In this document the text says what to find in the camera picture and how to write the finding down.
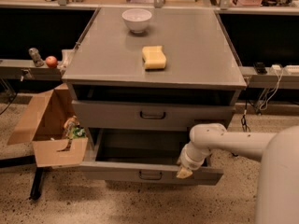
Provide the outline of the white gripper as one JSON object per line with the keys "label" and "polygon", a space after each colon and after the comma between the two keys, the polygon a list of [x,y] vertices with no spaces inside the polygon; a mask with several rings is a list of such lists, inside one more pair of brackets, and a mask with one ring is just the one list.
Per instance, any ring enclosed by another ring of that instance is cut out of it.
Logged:
{"label": "white gripper", "polygon": [[210,154],[211,151],[207,147],[197,147],[193,142],[186,144],[178,157],[180,167],[177,171],[177,178],[190,177],[192,171],[198,170]]}

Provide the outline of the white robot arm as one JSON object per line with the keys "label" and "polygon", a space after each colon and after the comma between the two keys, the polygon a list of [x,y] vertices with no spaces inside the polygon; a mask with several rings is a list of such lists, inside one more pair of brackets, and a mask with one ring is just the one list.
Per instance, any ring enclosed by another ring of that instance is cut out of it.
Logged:
{"label": "white robot arm", "polygon": [[279,133],[238,133],[218,123],[200,124],[189,137],[178,158],[178,178],[191,176],[214,149],[258,161],[255,224],[299,224],[298,126]]}

